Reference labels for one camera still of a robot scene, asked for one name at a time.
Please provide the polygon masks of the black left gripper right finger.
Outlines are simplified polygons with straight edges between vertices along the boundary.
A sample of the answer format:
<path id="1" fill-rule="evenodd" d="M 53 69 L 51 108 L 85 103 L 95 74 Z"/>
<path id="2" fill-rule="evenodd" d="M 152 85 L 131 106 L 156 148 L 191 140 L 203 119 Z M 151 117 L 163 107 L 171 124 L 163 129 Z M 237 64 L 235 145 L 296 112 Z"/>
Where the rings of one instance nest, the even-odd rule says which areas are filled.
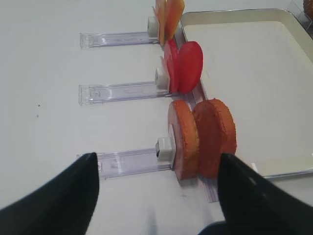
<path id="1" fill-rule="evenodd" d="M 312 206 L 284 192 L 228 153 L 221 155 L 219 202 L 233 235 L 311 235 Z"/>

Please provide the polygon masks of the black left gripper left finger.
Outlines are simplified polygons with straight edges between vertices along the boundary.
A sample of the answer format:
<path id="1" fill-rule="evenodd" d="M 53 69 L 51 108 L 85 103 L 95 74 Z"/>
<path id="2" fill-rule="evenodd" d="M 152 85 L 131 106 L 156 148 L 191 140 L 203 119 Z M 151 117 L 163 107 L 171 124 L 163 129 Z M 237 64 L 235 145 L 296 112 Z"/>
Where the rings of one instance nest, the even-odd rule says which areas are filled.
<path id="1" fill-rule="evenodd" d="M 2 235 L 84 235 L 99 194 L 98 160 L 84 154 L 45 185 L 1 209 Z"/>

